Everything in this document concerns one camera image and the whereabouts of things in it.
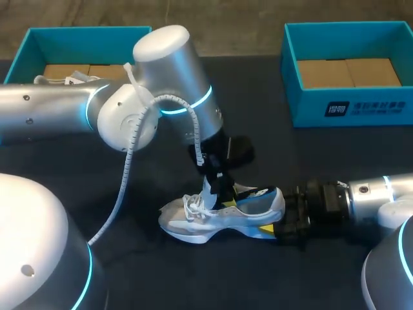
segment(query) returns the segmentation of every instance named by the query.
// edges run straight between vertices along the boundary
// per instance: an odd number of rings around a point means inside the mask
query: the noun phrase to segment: cardboard box
[[[97,66],[92,65],[89,76],[97,76],[102,79],[119,79],[126,74],[122,65]]]
[[[354,87],[345,60],[298,61],[304,88]]]
[[[149,26],[30,28],[5,84],[33,83],[34,78],[43,73],[49,75],[48,78],[65,78],[73,73],[73,69],[78,70],[78,65],[133,63],[134,45],[150,31]]]
[[[304,88],[401,86],[389,58],[297,63]]]
[[[88,74],[89,68],[90,65],[47,65],[43,75],[47,79],[64,79],[71,76],[74,71]]]
[[[346,59],[346,64],[355,87],[401,86],[389,58]]]
[[[311,84],[300,73],[302,61],[337,59],[354,87],[336,78],[331,85],[328,76]],[[344,73],[323,64],[330,77]],[[413,124],[413,32],[406,22],[286,24],[281,74],[295,127]]]

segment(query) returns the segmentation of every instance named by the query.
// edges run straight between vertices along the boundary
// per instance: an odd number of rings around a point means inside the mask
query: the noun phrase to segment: shoelace
[[[202,197],[199,194],[192,196],[184,195],[182,200],[185,217],[188,221],[193,221],[197,217],[204,219],[207,216],[218,216],[216,212],[205,208]]]

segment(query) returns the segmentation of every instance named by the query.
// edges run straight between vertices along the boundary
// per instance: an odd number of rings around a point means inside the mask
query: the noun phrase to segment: sneaker
[[[190,243],[205,243],[223,229],[235,229],[251,238],[274,239],[258,227],[283,218],[285,201],[281,191],[275,187],[242,189],[236,205],[218,210],[205,207],[200,194],[184,195],[161,209],[159,225],[169,235]]]

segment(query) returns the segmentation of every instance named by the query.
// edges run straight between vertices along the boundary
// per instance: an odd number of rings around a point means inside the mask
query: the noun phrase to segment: teal box
[[[402,87],[304,88],[297,61],[389,58]],[[413,33],[406,22],[286,24],[281,74],[295,127],[413,124]]]
[[[30,28],[5,79],[33,83],[46,65],[123,65],[133,63],[136,42],[149,26]]]

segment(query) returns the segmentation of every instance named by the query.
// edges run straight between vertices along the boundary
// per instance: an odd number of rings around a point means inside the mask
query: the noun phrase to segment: glowing blue ring
[[[98,92],[100,92],[102,89],[106,88],[107,86],[109,86],[109,84],[103,85],[102,87],[99,87],[97,90],[95,90],[93,93],[91,93],[91,94],[89,95],[88,101],[86,102],[86,107],[85,107],[86,121],[88,122],[88,125],[89,125],[90,129],[92,129],[92,130],[93,130],[93,127],[91,126],[91,124],[90,124],[90,122],[89,122],[89,117],[88,117],[88,109],[89,109],[90,102],[91,102],[92,98],[93,98]]]
[[[399,231],[399,255],[400,255],[401,264],[403,265],[403,268],[405,269],[407,278],[410,280],[410,283],[413,285],[413,275],[410,272],[410,269],[408,268],[406,258],[405,258],[405,253],[403,252],[403,231],[405,230],[407,221],[408,219],[403,223]]]
[[[90,251],[89,245],[88,246],[88,250],[89,250],[89,275],[88,275],[88,280],[86,281],[85,287],[83,288],[82,293],[80,294],[79,299],[77,300],[76,304],[71,308],[71,310],[76,310],[80,303],[82,302],[83,298],[86,295],[86,292],[88,291],[89,285],[90,285],[90,279],[92,278],[92,269],[93,269],[93,265],[92,265],[92,252]]]
[[[191,108],[194,109],[194,108],[196,108],[198,105],[200,105],[202,102],[204,102],[205,100],[207,100],[208,97],[211,95],[211,93],[212,93],[212,86],[209,86],[208,92],[206,92],[206,94],[205,94],[200,100],[198,100],[198,101],[195,102],[193,105],[191,105]],[[174,110],[174,111],[164,111],[164,110],[161,110],[161,112],[162,112],[163,114],[174,115],[174,114],[184,113],[184,112],[186,112],[186,109],[185,109],[185,108],[181,108],[181,109],[179,109],[179,110]]]
[[[394,202],[394,191],[392,187],[392,182],[390,182],[390,179],[388,178],[388,176],[384,176],[383,179],[385,179],[387,191],[390,194],[389,200],[390,202]]]

